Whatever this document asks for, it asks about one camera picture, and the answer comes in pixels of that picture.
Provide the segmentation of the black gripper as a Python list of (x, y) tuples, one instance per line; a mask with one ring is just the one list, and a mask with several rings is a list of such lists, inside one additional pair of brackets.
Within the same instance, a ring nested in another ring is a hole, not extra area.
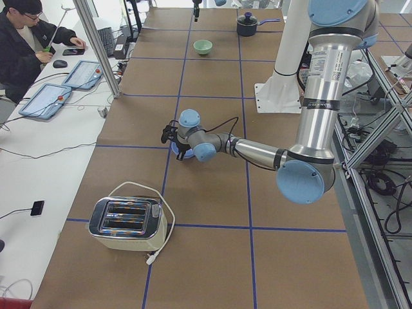
[(176, 146), (178, 149), (178, 153), (176, 155), (176, 159), (177, 160), (183, 160), (185, 157), (186, 152), (190, 149), (190, 145), (189, 144), (183, 144), (180, 142), (176, 142)]

